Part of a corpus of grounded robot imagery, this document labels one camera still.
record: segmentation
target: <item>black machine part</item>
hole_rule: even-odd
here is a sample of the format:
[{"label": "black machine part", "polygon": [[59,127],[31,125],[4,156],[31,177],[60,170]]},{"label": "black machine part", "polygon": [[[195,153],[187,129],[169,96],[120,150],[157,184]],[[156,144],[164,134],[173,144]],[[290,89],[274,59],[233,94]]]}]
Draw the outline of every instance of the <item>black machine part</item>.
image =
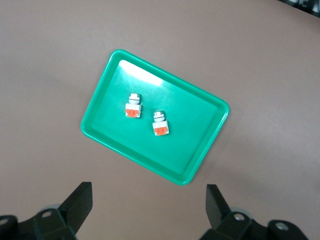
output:
[{"label": "black machine part", "polygon": [[272,220],[264,227],[242,212],[231,211],[217,185],[206,186],[205,210],[212,229],[200,240],[308,240],[288,221]]},{"label": "black machine part", "polygon": [[20,223],[13,215],[0,216],[0,240],[76,240],[92,206],[92,184],[82,182],[58,209],[42,210]]}]

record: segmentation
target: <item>green plastic tray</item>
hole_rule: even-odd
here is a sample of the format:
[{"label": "green plastic tray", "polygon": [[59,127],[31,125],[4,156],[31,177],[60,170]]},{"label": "green plastic tray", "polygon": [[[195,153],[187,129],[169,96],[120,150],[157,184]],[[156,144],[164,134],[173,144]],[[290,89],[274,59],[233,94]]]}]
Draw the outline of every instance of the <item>green plastic tray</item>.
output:
[{"label": "green plastic tray", "polygon": [[[140,118],[125,115],[141,94]],[[162,110],[169,134],[155,136]],[[112,53],[81,122],[89,138],[179,185],[194,177],[229,113],[222,99],[132,55]]]}]

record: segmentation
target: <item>gray table surface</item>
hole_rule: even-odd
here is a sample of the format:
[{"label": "gray table surface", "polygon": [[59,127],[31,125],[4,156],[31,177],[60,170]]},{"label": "gray table surface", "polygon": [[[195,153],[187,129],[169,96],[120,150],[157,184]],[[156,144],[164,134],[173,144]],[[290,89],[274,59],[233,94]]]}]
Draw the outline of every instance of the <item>gray table surface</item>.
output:
[{"label": "gray table surface", "polygon": [[[91,181],[80,240],[195,240],[210,227],[210,183],[259,223],[285,219],[319,239],[319,40],[319,18],[276,0],[2,0],[0,215],[26,220]],[[228,102],[189,185],[80,131],[116,49]]]}]

